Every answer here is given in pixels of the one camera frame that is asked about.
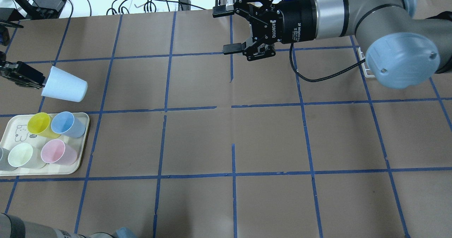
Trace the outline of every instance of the yellow cup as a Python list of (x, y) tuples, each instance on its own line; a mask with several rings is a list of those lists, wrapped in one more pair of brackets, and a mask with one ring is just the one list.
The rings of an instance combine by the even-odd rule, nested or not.
[(52, 131), (52, 118), (46, 113), (37, 113), (29, 120), (27, 129), (30, 133), (46, 138), (57, 138), (60, 134)]

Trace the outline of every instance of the gray cup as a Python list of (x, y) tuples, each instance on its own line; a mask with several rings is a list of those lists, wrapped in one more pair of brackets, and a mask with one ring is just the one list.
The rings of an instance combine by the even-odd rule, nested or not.
[(5, 148), (0, 147), (0, 171), (14, 171), (17, 167), (12, 167), (8, 163), (8, 155), (10, 151)]

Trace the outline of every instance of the blue tape line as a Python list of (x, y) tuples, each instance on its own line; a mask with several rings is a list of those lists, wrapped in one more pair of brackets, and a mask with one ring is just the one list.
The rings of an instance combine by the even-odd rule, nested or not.
[(449, 125), (449, 128), (452, 131), (452, 123), (451, 123), (451, 120), (449, 118), (449, 115), (447, 114), (446, 107), (444, 106), (444, 103), (442, 102), (442, 99), (439, 96), (438, 89), (436, 88), (436, 85), (433, 82), (433, 79), (431, 77), (430, 77), (430, 83), (432, 84), (432, 87), (433, 87), (433, 90), (435, 91), (437, 100), (439, 101), (439, 104), (441, 105), (441, 109), (442, 109), (442, 112), (444, 113), (444, 116), (446, 118), (447, 124)]
[(0, 182), (14, 182), (16, 179), (0, 179)]
[(64, 29), (63, 38), (61, 39), (60, 47), (58, 48), (58, 52), (56, 53), (55, 63), (53, 63), (54, 66), (56, 65), (58, 58), (60, 57), (61, 48), (63, 48), (63, 42), (64, 42), (64, 39), (66, 38), (67, 30), (69, 29), (70, 23), (71, 23), (71, 18), (68, 18), (66, 28)]
[[(63, 33), (63, 38), (61, 39), (60, 42), (60, 47), (58, 48), (58, 52), (56, 53), (56, 57), (55, 57), (55, 61), (53, 61), (53, 65), (56, 66), (57, 62), (58, 62), (58, 57), (60, 56), (60, 52), (61, 52), (61, 48), (63, 47), (63, 43), (64, 43), (64, 39), (66, 38), (66, 34), (67, 34), (67, 29), (69, 29), (69, 23), (71, 22), (71, 18), (69, 18), (67, 20), (66, 23), (66, 28), (64, 29), (64, 33)], [(46, 98), (43, 96), (41, 99), (41, 104), (39, 105), (39, 109), (38, 112), (40, 113), (42, 110), (42, 106), (44, 106), (44, 101), (46, 100)]]
[(167, 111), (187, 111), (187, 110), (206, 110), (206, 109), (216, 109), (216, 106), (197, 106), (197, 107), (174, 107), (167, 108)]
[(52, 60), (52, 61), (27, 61), (27, 62), (25, 62), (25, 64), (38, 64), (38, 63), (51, 63), (53, 65), (53, 63), (55, 63), (55, 60)]
[(86, 169), (86, 176), (85, 176), (85, 179), (84, 179), (83, 190), (82, 190), (82, 195), (81, 195), (81, 198), (80, 198), (79, 211), (77, 213), (76, 227), (74, 228), (74, 233), (77, 233), (78, 232), (78, 228), (79, 228), (81, 212), (82, 212), (82, 209), (83, 209), (84, 196), (85, 196), (85, 193), (86, 193), (86, 187), (88, 185), (89, 172), (91, 170), (91, 164), (92, 164), (92, 161), (93, 161), (93, 152), (94, 152), (94, 149), (95, 149), (95, 146), (96, 146), (97, 136), (99, 134), (99, 127), (100, 127), (100, 122), (102, 120), (103, 106), (105, 104), (105, 96), (107, 95), (108, 81), (109, 81), (109, 78), (110, 78), (110, 73), (111, 73), (111, 69), (112, 69), (114, 54), (116, 52), (116, 45), (118, 44), (119, 30), (121, 29), (121, 22), (122, 21), (123, 21), (123, 15), (120, 15), (119, 16), (119, 23), (118, 23), (118, 30), (116, 32), (116, 37), (115, 37), (115, 41), (114, 41), (114, 45), (113, 45), (113, 51), (112, 51), (112, 55), (111, 55), (111, 58), (110, 58), (110, 64), (108, 66), (107, 78), (105, 79), (105, 87), (103, 89), (102, 103), (100, 104), (99, 118), (97, 120), (97, 127), (96, 127), (96, 132), (95, 132), (95, 135), (94, 135), (93, 146), (91, 148), (91, 154), (89, 156), (88, 167)]
[(325, 102), (307, 102), (304, 103), (305, 106), (312, 105), (341, 105), (341, 104), (363, 104), (369, 103), (369, 101), (325, 101)]
[[(346, 49), (353, 48), (354, 46), (336, 46), (336, 47), (313, 47), (313, 48), (294, 48), (295, 51), (305, 51), (305, 50), (325, 50), (325, 49)], [(289, 48), (277, 49), (277, 52), (289, 51)]]
[[(232, 16), (229, 16), (229, 42), (232, 44), (233, 42), (233, 31), (232, 31)], [(229, 55), (230, 57), (230, 65), (231, 65), (231, 80), (229, 82), (232, 82), (234, 80), (234, 58), (232, 54)]]
[(372, 100), (372, 103), (394, 103), (394, 102), (419, 102), (419, 101), (437, 101), (438, 99), (426, 98), (426, 99), (406, 99), (406, 100)]
[(196, 56), (196, 55), (218, 55), (223, 54), (222, 52), (211, 52), (211, 53), (176, 53), (173, 56)]
[(300, 103), (284, 103), (284, 104), (258, 104), (258, 105), (235, 105), (231, 108), (249, 108), (249, 107), (273, 107), (273, 106), (299, 106)]
[(413, 168), (394, 168), (392, 172), (425, 172), (425, 171), (450, 171), (452, 167), (413, 167)]
[[(427, 172), (427, 171), (452, 171), (452, 167), (410, 167), (391, 168), (391, 172)], [(315, 171), (315, 174), (360, 174), (360, 173), (382, 173), (387, 169), (357, 169), (357, 170), (323, 170)], [(275, 176), (275, 175), (310, 175), (310, 171), (290, 171), (290, 172), (242, 172), (242, 173), (212, 173), (212, 174), (192, 174), (192, 175), (136, 175), (119, 177), (88, 177), (91, 180), (153, 180), (153, 179), (193, 179), (212, 177), (249, 177), (249, 176)], [(17, 182), (76, 182), (85, 180), (84, 177), (68, 178), (19, 178)], [(16, 179), (0, 179), (0, 182), (15, 182)]]
[(66, 178), (19, 178), (18, 182), (75, 182), (85, 180), (84, 177)]
[(331, 170), (315, 171), (315, 174), (361, 174), (361, 173), (384, 173), (387, 169), (363, 169), (363, 170)]
[(292, 171), (292, 172), (245, 172), (236, 173), (236, 176), (275, 176), (275, 175), (310, 175), (310, 171)]
[(138, 56), (120, 56), (115, 57), (115, 60), (122, 59), (141, 59), (141, 58), (159, 58), (159, 57), (169, 57), (169, 54), (156, 54), (156, 55), (138, 55)]
[(159, 159), (159, 172), (158, 175), (162, 175), (162, 166), (163, 166), (163, 150), (165, 148), (165, 133), (166, 133), (166, 119), (167, 116), (163, 116), (163, 129), (162, 129), (162, 139), (160, 142), (160, 159)]
[(39, 109), (37, 110), (38, 113), (41, 112), (42, 106), (44, 105), (44, 101), (45, 101), (45, 100), (46, 100), (46, 98), (43, 96), (42, 99), (41, 99), (41, 104), (39, 105)]
[(10, 198), (8, 199), (8, 204), (6, 204), (5, 213), (7, 214), (10, 210), (11, 202), (13, 201), (14, 192), (16, 191), (17, 182), (19, 181), (19, 175), (14, 179), (13, 188), (11, 189)]
[(9, 43), (8, 46), (6, 47), (5, 54), (8, 54), (8, 50), (10, 49), (11, 43), (13, 43), (13, 40), (14, 40), (14, 37), (15, 37), (15, 35), (16, 35), (17, 29), (18, 29), (18, 28), (14, 28), (13, 35), (11, 36), (10, 43)]
[(58, 60), (59, 63), (70, 63), (75, 61), (105, 61), (110, 60), (110, 57), (105, 58), (85, 58), (85, 59), (68, 59), (68, 60)]
[(158, 175), (143, 175), (143, 176), (116, 176), (116, 177), (88, 177), (92, 180), (153, 180), (158, 179)]
[[(352, 41), (352, 45), (355, 46), (355, 42), (353, 41), (352, 36), (350, 36), (350, 40)], [(359, 57), (358, 57), (356, 49), (355, 49), (354, 53), (355, 53), (356, 61), (359, 61)], [(397, 205), (397, 210), (399, 211), (399, 216), (400, 216), (400, 221), (402, 222), (403, 231), (405, 233), (405, 237), (410, 238), (410, 235), (408, 233), (408, 228), (407, 228), (406, 223), (405, 223), (405, 217), (403, 215), (402, 206), (400, 205), (399, 195), (397, 193), (397, 188), (396, 188), (396, 184), (394, 182), (394, 177), (392, 176), (391, 166), (389, 164), (389, 160), (387, 159), (386, 148), (385, 148), (385, 144), (383, 143), (383, 137), (381, 135), (380, 126), (379, 126), (378, 120), (376, 118), (376, 113), (375, 113), (375, 109), (374, 109), (374, 106), (373, 106), (373, 101), (372, 101), (372, 98), (370, 96), (369, 88), (368, 88), (368, 85), (366, 83), (366, 78), (364, 77), (363, 69), (362, 69), (361, 65), (359, 66), (359, 72), (361, 74), (361, 79), (363, 80), (364, 88), (366, 90), (366, 95), (367, 95), (368, 100), (369, 100), (369, 105), (370, 105), (370, 109), (371, 109), (371, 112), (372, 112), (373, 121), (375, 123), (376, 131), (377, 131), (377, 134), (378, 134), (378, 139), (380, 140), (381, 151), (383, 152), (383, 157), (384, 157), (384, 160), (386, 162), (386, 169), (388, 171), (389, 180), (391, 181), (391, 187), (392, 187), (392, 191), (394, 193), (394, 198), (395, 198), (395, 203)]]
[[(295, 50), (292, 51), (292, 56), (293, 56), (293, 64), (295, 66), (295, 69), (298, 69), (297, 58), (296, 58), (296, 55), (295, 55)], [(305, 105), (304, 105), (304, 102), (303, 102), (303, 95), (302, 95), (302, 91), (301, 91), (301, 87), (300, 87), (300, 79), (299, 79), (299, 77), (297, 75), (295, 77), (296, 77), (296, 81), (297, 81), (298, 97), (300, 98), (300, 103), (301, 103), (300, 106), (302, 108), (303, 128), (304, 128), (304, 132), (305, 132), (306, 147), (307, 147), (307, 151), (308, 151), (309, 171), (310, 171), (310, 174), (311, 174), (311, 183), (312, 183), (312, 193), (313, 193), (313, 196), (314, 196), (315, 214), (317, 216), (317, 225), (318, 225), (318, 229), (319, 229), (319, 236), (320, 236), (320, 238), (323, 238), (323, 229), (322, 229), (322, 221), (321, 221), (321, 217), (320, 217), (319, 200), (318, 200), (318, 197), (317, 197), (317, 186), (315, 184), (315, 169), (314, 169), (314, 164), (313, 164), (313, 161), (312, 161), (312, 154), (311, 154), (311, 149), (310, 149), (308, 127), (307, 127), (307, 124), (306, 124)]]
[(232, 209), (234, 219), (234, 238), (237, 238), (237, 183), (236, 183), (236, 144), (233, 143), (232, 151)]
[(80, 217), (82, 214), (82, 209), (83, 209), (83, 203), (84, 203), (84, 196), (86, 194), (86, 187), (88, 186), (88, 177), (89, 177), (89, 172), (91, 170), (91, 164), (93, 162), (93, 156), (90, 155), (89, 156), (89, 162), (88, 162), (88, 167), (86, 169), (86, 175), (83, 183), (83, 189), (82, 189), (82, 194), (80, 196), (80, 203), (79, 203), (79, 209), (77, 211), (77, 218), (76, 218), (76, 225), (74, 227), (74, 233), (77, 233), (79, 231), (79, 223), (80, 223)]
[[(211, 52), (211, 53), (175, 53), (172, 56), (198, 56), (198, 55), (218, 55), (223, 54), (222, 52)], [(137, 55), (137, 56), (119, 56), (115, 57), (114, 60), (123, 60), (123, 59), (141, 59), (141, 58), (159, 58), (159, 57), (169, 57), (169, 54), (155, 54), (155, 55)], [(66, 60), (58, 60), (59, 63), (70, 63), (75, 61), (104, 61), (110, 60), (110, 57), (103, 58), (84, 58), (84, 59), (66, 59)], [(24, 63), (27, 64), (36, 64), (36, 63), (48, 63), (53, 61), (26, 61)]]
[(173, 27), (171, 29), (171, 43), (169, 46), (168, 73), (166, 74), (165, 112), (168, 111), (168, 94), (170, 92), (171, 60), (173, 59), (174, 29), (176, 28), (176, 11), (173, 15)]
[(163, 108), (157, 109), (130, 109), (130, 110), (110, 110), (102, 111), (104, 114), (120, 114), (120, 113), (146, 113), (146, 112), (161, 112), (164, 111)]
[(153, 235), (155, 237), (157, 234), (157, 210), (159, 209), (159, 199), (160, 199), (160, 182), (162, 176), (162, 167), (163, 167), (163, 151), (165, 149), (165, 132), (166, 132), (166, 118), (167, 116), (163, 116), (163, 128), (162, 128), (162, 139), (160, 142), (160, 158), (159, 158), (159, 171), (158, 171), (158, 179), (157, 179), (157, 188), (155, 190), (155, 207), (154, 207), (154, 224), (153, 224)]
[(212, 177), (229, 177), (231, 173), (215, 173), (215, 174), (195, 174), (195, 175), (162, 175), (162, 179), (192, 179), (192, 178), (212, 178)]

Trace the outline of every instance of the grid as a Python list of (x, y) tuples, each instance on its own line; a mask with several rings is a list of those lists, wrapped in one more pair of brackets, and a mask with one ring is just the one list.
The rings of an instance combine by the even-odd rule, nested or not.
[[(388, 160), (388, 156), (386, 154), (386, 148), (385, 144), (383, 142), (382, 133), (380, 130), (379, 122), (377, 119), (376, 111), (374, 109), (375, 103), (393, 103), (393, 102), (419, 102), (419, 101), (431, 101), (431, 102), (438, 102), (441, 106), (441, 109), (444, 113), (444, 117), (446, 119), (446, 122), (452, 130), (452, 124), (450, 121), (450, 117), (447, 113), (446, 107), (444, 105), (444, 101), (452, 100), (452, 98), (441, 98), (439, 95), (438, 90), (436, 89), (436, 85), (432, 79), (429, 79), (429, 82), (431, 84), (431, 87), (433, 88), (436, 98), (423, 98), (423, 99), (405, 99), (405, 100), (398, 100), (398, 99), (388, 99), (388, 100), (372, 100), (371, 94), (368, 89), (367, 82), (365, 80), (365, 77), (360, 72), (363, 85), (366, 91), (367, 100), (360, 100), (360, 101), (323, 101), (323, 102), (305, 102), (303, 101), (303, 95), (301, 90), (301, 84), (299, 81), (299, 78), (296, 77), (296, 83), (297, 83), (297, 90), (298, 90), (298, 97), (299, 102), (295, 103), (278, 103), (278, 104), (253, 104), (253, 105), (231, 105), (232, 109), (242, 109), (242, 108), (265, 108), (265, 107), (286, 107), (286, 106), (299, 106), (301, 109), (302, 114), (302, 123), (303, 123), (303, 130), (304, 130), (304, 136), (305, 136), (305, 143), (307, 146), (307, 155), (308, 155), (308, 161), (309, 161), (309, 170), (308, 171), (293, 171), (293, 172), (237, 172), (236, 171), (236, 145), (233, 143), (231, 145), (231, 164), (232, 164), (232, 172), (227, 173), (209, 173), (209, 174), (194, 174), (194, 175), (163, 175), (162, 174), (162, 166), (163, 166), (163, 151), (165, 149), (165, 133), (166, 133), (166, 124), (167, 124), (167, 113), (168, 112), (177, 112), (177, 111), (195, 111), (195, 110), (209, 110), (209, 109), (216, 109), (217, 106), (199, 106), (199, 107), (181, 107), (181, 108), (168, 108), (168, 92), (170, 88), (170, 80), (171, 80), (171, 63), (172, 58), (175, 56), (197, 56), (197, 55), (222, 55), (222, 53), (213, 52), (213, 53), (183, 53), (183, 54), (176, 54), (173, 53), (173, 43), (174, 43), (174, 30), (176, 27), (176, 15), (175, 12), (173, 15), (173, 21), (172, 21), (172, 31), (171, 31), (171, 45), (169, 48), (169, 54), (163, 54), (163, 55), (143, 55), (143, 56), (121, 56), (121, 57), (115, 57), (115, 51), (118, 43), (118, 37), (120, 34), (121, 29), (121, 23), (123, 20), (123, 16), (121, 15), (119, 17), (119, 23), (118, 28), (116, 31), (116, 38), (113, 46), (113, 52), (110, 57), (100, 57), (100, 58), (86, 58), (86, 59), (66, 59), (66, 60), (60, 60), (60, 52), (63, 47), (63, 43), (66, 38), (66, 34), (69, 29), (69, 25), (71, 23), (71, 19), (69, 18), (67, 21), (67, 25), (63, 34), (63, 38), (61, 39), (60, 46), (58, 48), (58, 53), (54, 60), (51, 61), (51, 63), (56, 66), (57, 63), (66, 63), (66, 62), (72, 62), (72, 61), (96, 61), (96, 60), (106, 60), (109, 61), (108, 66), (108, 72), (107, 77), (105, 81), (105, 87), (103, 90), (103, 97), (102, 102), (100, 106), (99, 111), (88, 111), (86, 113), (88, 114), (98, 114), (99, 118), (97, 120), (97, 124), (95, 125), (95, 131), (91, 131), (91, 133), (95, 133), (94, 135), (94, 141), (92, 145), (92, 149), (90, 150), (90, 156), (89, 156), (89, 162), (88, 167), (86, 171), (85, 177), (68, 177), (68, 178), (26, 178), (26, 177), (19, 177), (17, 176), (14, 179), (0, 179), (0, 182), (10, 182), (13, 183), (13, 188), (10, 193), (10, 197), (8, 200), (8, 204), (5, 209), (5, 213), (8, 213), (8, 210), (10, 208), (11, 202), (14, 197), (14, 192), (16, 190), (16, 186), (20, 182), (57, 182), (57, 181), (83, 181), (83, 189), (81, 193), (81, 198), (79, 202), (78, 212), (77, 212), (77, 218), (75, 223), (75, 229), (74, 232), (77, 233), (79, 229), (79, 222), (81, 219), (81, 214), (83, 211), (84, 206), (84, 198), (87, 191), (87, 185), (91, 181), (96, 180), (156, 180), (156, 195), (155, 195), (155, 210), (154, 210), (154, 216), (153, 216), (153, 237), (156, 236), (157, 233), (157, 226), (158, 226), (158, 208), (159, 208), (159, 201), (160, 201), (160, 185), (161, 181), (164, 179), (192, 179), (192, 178), (206, 178), (206, 177), (232, 177), (232, 196), (233, 196), (233, 234), (234, 237), (239, 237), (238, 233), (238, 227), (237, 227), (237, 191), (236, 191), (236, 178), (237, 177), (256, 177), (256, 176), (266, 176), (266, 175), (310, 175), (311, 176), (311, 184), (312, 184), (312, 199), (315, 206), (315, 214), (317, 219), (317, 225), (318, 225), (318, 233), (319, 236), (323, 237), (323, 228), (322, 228), (322, 217), (321, 217), (321, 211), (319, 209), (319, 200), (317, 196), (317, 186), (316, 186), (316, 175), (321, 174), (359, 174), (359, 173), (387, 173), (389, 175), (389, 180), (391, 182), (392, 192), (393, 196), (395, 198), (395, 202), (397, 204), (397, 210), (400, 216), (400, 221), (402, 223), (403, 231), (405, 233), (406, 237), (410, 237), (409, 230), (407, 228), (407, 225), (405, 223), (405, 218), (403, 214), (403, 209), (401, 207), (399, 196), (397, 193), (397, 187), (394, 182), (393, 173), (395, 172), (423, 172), (423, 171), (450, 171), (452, 170), (452, 167), (415, 167), (415, 168), (391, 168)], [(233, 18), (230, 17), (230, 41), (233, 42)], [(14, 40), (14, 37), (16, 35), (17, 29), (13, 32), (13, 35), (11, 37), (11, 43)], [(357, 56), (357, 48), (358, 46), (355, 44), (355, 41), (352, 37), (350, 37), (351, 46), (334, 46), (334, 47), (313, 47), (313, 48), (294, 48), (293, 50), (293, 56), (294, 56), (294, 64), (297, 67), (297, 58), (295, 55), (296, 51), (303, 51), (303, 50), (323, 50), (323, 49), (352, 49), (355, 53), (355, 58), (358, 61)], [(288, 51), (289, 49), (277, 49), (277, 52), (284, 52)], [(113, 61), (119, 60), (119, 59), (136, 59), (136, 58), (158, 58), (158, 57), (166, 57), (168, 58), (168, 69), (167, 69), (167, 80), (166, 80), (166, 89), (165, 89), (165, 106), (164, 108), (160, 109), (124, 109), (124, 110), (112, 110), (112, 111), (104, 111), (104, 104), (105, 99), (108, 91), (108, 83), (110, 78), (110, 73), (112, 70)], [(231, 82), (234, 79), (234, 56), (230, 55), (230, 75), (231, 75)], [(28, 61), (27, 64), (39, 64), (39, 63), (48, 63), (49, 61)], [(38, 111), (40, 112), (44, 102), (45, 97), (42, 98), (42, 101), (40, 103), (40, 106), (38, 108)], [(373, 121), (375, 124), (375, 128), (378, 134), (378, 139), (381, 145), (381, 150), (383, 152), (383, 158), (386, 163), (386, 168), (382, 169), (362, 169), (362, 170), (315, 170), (312, 154), (311, 154), (311, 148), (310, 148), (310, 137), (309, 137), (309, 130), (307, 125), (307, 118), (305, 115), (305, 107), (306, 106), (322, 106), (322, 105), (345, 105), (345, 104), (368, 104), (371, 109), (371, 114), (373, 116)], [(158, 165), (158, 174), (157, 175), (146, 175), (146, 176), (120, 176), (120, 177), (92, 177), (90, 176), (90, 170), (93, 160), (93, 153), (95, 151), (96, 142), (97, 142), (97, 136), (99, 134), (99, 130), (102, 124), (102, 115), (103, 114), (111, 114), (111, 113), (138, 113), (138, 112), (164, 112), (165, 115), (163, 116), (162, 121), (162, 137), (161, 137), (161, 144), (160, 144), (160, 157), (159, 157), (159, 165)], [(13, 117), (17, 114), (0, 114), (0, 117)]]

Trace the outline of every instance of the robotiq logo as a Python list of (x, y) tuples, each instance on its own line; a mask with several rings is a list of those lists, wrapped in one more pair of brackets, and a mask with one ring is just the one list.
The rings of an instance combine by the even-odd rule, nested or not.
[(272, 24), (272, 38), (276, 37), (276, 20), (270, 20), (270, 24)]

